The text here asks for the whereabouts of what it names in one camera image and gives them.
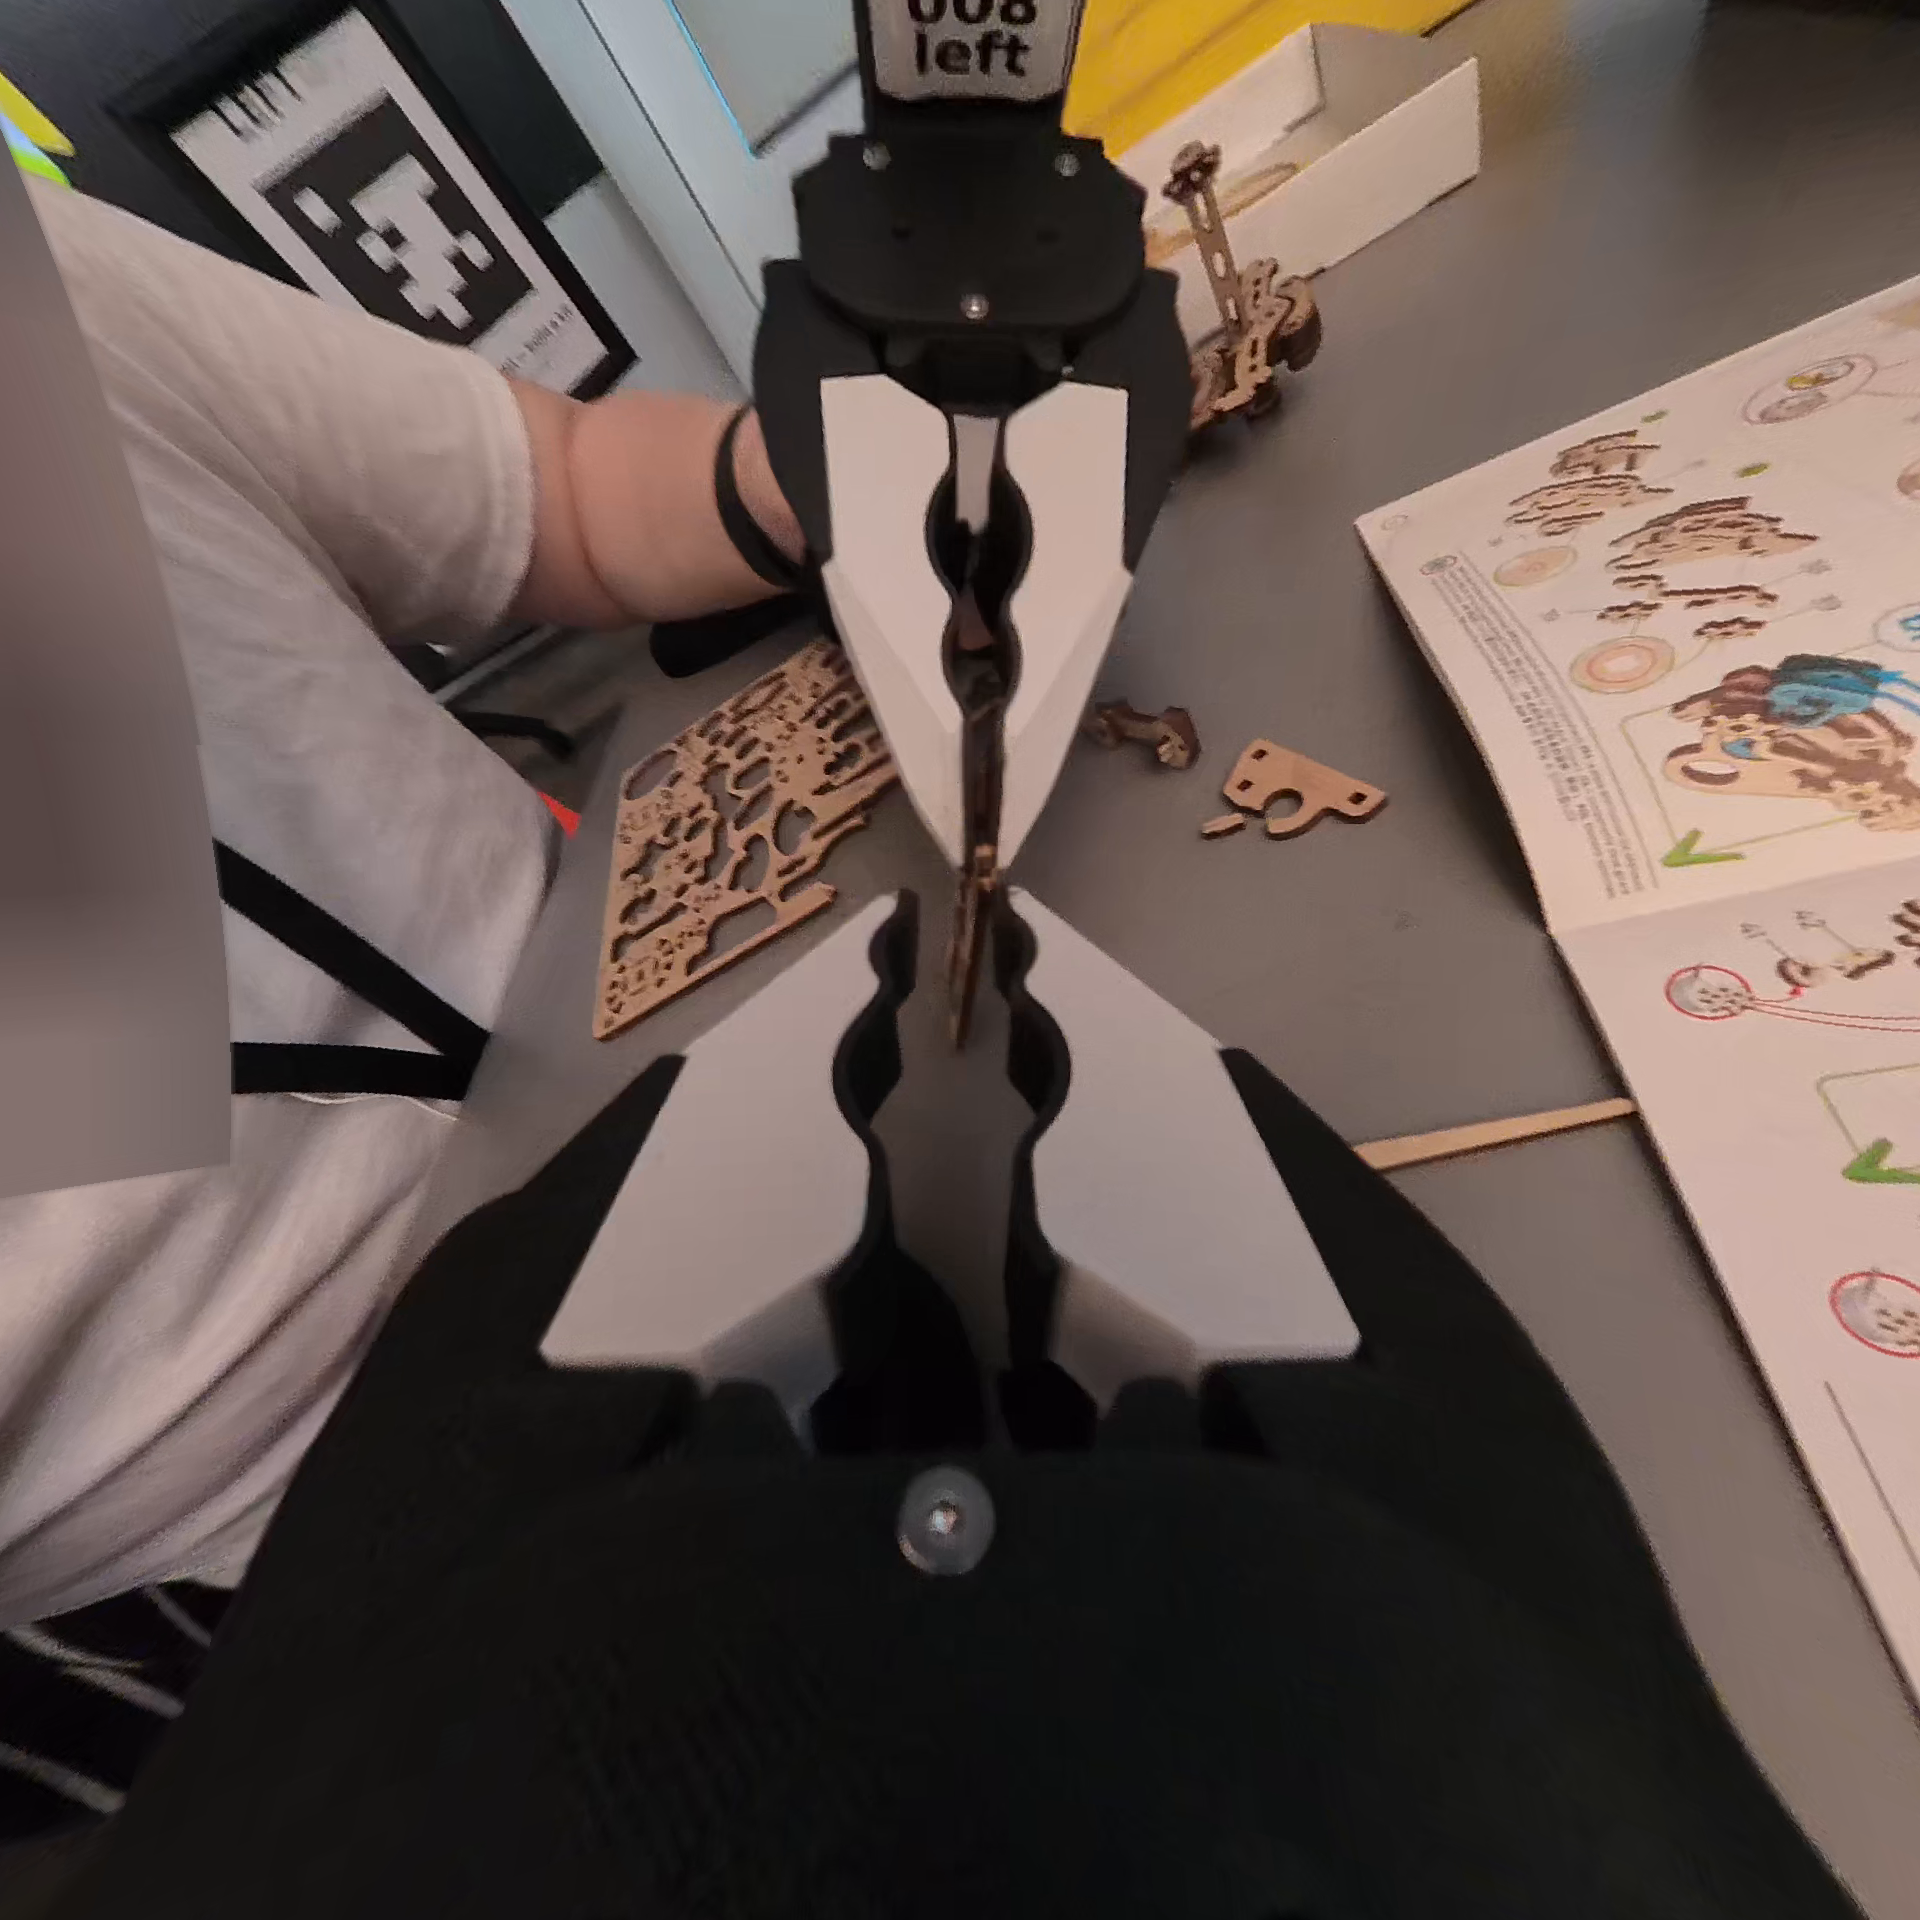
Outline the wooden model part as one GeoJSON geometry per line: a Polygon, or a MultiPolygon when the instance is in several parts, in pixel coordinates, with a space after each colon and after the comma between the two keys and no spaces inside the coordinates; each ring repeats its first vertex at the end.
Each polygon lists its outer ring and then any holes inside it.
{"type": "Polygon", "coordinates": [[[1002,748],[1007,678],[1002,639],[971,586],[956,601],[947,678],[959,711],[962,852],[947,952],[947,1030],[953,1049],[970,1042],[980,958],[999,886],[1002,748]]]}

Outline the large glass window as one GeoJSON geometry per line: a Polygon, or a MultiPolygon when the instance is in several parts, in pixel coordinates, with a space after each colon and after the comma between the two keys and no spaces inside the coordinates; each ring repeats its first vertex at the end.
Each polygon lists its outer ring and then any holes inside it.
{"type": "Polygon", "coordinates": [[[671,8],[734,132],[755,156],[857,63],[850,2],[674,2],[671,8]]]}

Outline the partly built wooden model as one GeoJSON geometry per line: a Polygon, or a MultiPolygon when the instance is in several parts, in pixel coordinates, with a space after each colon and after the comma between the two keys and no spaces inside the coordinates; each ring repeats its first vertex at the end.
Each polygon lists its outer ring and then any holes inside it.
{"type": "Polygon", "coordinates": [[[1161,197],[1187,220],[1187,236],[1142,229],[1142,256],[1171,270],[1193,248],[1215,306],[1215,324],[1189,346],[1189,445],[1227,420],[1255,420],[1281,407],[1281,373],[1300,373],[1319,353],[1324,319],[1308,277],[1287,273],[1275,256],[1236,261],[1229,215],[1249,210],[1303,170],[1297,159],[1261,159],[1219,188],[1219,144],[1189,138],[1169,161],[1161,197]]]}

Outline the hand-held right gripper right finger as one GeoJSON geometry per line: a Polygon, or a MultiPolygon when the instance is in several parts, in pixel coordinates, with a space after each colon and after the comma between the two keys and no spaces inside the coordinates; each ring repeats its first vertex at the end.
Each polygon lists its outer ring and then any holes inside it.
{"type": "Polygon", "coordinates": [[[1106,1410],[1142,1381],[1354,1358],[1354,1312],[1209,1030],[1022,886],[993,972],[1028,1110],[1003,1261],[1015,1377],[1106,1410]]]}

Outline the white cardboard box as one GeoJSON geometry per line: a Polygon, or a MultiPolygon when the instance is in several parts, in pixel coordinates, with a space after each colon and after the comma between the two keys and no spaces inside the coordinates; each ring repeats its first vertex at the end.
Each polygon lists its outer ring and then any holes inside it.
{"type": "Polygon", "coordinates": [[[1163,191],[1190,142],[1220,151],[1236,261],[1314,277],[1476,177],[1478,61],[1418,34],[1313,23],[1125,151],[1121,168],[1148,193],[1148,263],[1203,286],[1193,230],[1163,191]]]}

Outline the yellow green tag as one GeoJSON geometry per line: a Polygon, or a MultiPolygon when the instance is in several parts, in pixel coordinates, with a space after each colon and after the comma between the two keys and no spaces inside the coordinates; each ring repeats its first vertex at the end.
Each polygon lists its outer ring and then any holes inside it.
{"type": "Polygon", "coordinates": [[[53,185],[70,185],[63,159],[74,159],[74,142],[7,74],[0,78],[0,95],[3,132],[17,167],[53,185]]]}

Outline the black white marker sign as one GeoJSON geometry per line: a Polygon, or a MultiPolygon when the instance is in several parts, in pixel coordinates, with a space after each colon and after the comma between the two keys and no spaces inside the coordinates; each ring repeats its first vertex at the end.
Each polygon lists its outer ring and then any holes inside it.
{"type": "Polygon", "coordinates": [[[575,399],[637,366],[389,4],[265,4],[109,112],[270,277],[575,399]]]}

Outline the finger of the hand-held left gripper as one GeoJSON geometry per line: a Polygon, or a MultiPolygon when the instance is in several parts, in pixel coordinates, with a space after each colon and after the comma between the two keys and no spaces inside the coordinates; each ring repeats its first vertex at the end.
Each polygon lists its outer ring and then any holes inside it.
{"type": "Polygon", "coordinates": [[[947,641],[953,590],[927,514],[953,465],[943,414],[886,375],[820,383],[829,556],[823,586],[898,776],[949,865],[964,858],[964,717],[947,641]]]}
{"type": "Polygon", "coordinates": [[[1125,390],[1065,382],[1012,414],[1002,455],[1026,514],[1005,601],[1015,693],[1002,717],[999,864],[1037,822],[1108,654],[1133,574],[1123,556],[1125,390]]]}

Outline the stack of yellow plastic bins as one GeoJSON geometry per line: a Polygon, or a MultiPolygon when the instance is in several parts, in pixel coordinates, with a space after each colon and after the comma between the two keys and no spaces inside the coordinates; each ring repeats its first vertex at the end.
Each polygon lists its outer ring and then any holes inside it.
{"type": "Polygon", "coordinates": [[[1310,25],[1426,34],[1467,2],[1087,2],[1062,126],[1121,153],[1310,25]]]}

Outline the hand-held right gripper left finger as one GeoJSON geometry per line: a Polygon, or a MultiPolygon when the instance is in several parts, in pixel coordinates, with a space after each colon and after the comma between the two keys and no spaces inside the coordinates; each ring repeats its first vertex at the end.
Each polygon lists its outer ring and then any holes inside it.
{"type": "Polygon", "coordinates": [[[881,895],[689,1044],[542,1334],[549,1366],[749,1383],[810,1441],[852,1366],[837,1298],[892,1237],[873,1121],[919,949],[917,893],[881,895]]]}

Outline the dark striped fabric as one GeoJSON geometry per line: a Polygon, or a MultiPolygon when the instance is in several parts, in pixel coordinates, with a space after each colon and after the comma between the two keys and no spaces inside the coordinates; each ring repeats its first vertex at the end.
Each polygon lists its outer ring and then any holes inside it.
{"type": "Polygon", "coordinates": [[[196,1684],[234,1593],[135,1589],[3,1633],[3,1842],[118,1810],[196,1684]]]}

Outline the illustrated instruction booklet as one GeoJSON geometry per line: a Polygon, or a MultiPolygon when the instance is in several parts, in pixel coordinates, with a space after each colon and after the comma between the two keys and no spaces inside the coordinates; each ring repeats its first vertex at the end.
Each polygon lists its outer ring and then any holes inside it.
{"type": "Polygon", "coordinates": [[[1915,1694],[1918,280],[1355,532],[1915,1694]]]}

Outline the person's left forearm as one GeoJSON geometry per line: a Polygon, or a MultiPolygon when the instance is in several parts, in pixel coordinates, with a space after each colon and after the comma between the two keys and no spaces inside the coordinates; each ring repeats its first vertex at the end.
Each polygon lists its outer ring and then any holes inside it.
{"type": "Polygon", "coordinates": [[[606,633],[748,608],[799,580],[806,542],[749,404],[509,388],[532,462],[509,616],[606,633]]]}

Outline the laser-cut wooden parts sheet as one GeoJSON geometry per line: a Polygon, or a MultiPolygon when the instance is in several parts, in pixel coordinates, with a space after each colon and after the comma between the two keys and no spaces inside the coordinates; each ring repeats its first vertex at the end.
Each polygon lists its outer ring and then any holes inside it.
{"type": "Polygon", "coordinates": [[[823,914],[829,852],[898,770],[843,648],[812,639],[618,786],[591,1036],[612,1039],[823,914]]]}

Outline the small dark wooden wheel part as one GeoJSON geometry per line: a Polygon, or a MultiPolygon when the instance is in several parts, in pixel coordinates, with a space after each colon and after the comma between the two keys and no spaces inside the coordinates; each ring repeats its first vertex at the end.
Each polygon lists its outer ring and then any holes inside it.
{"type": "Polygon", "coordinates": [[[1195,721],[1182,706],[1142,711],[1127,701],[1093,704],[1083,716],[1081,734],[1103,749],[1146,748],[1158,766],[1175,772],[1190,770],[1203,753],[1195,721]]]}

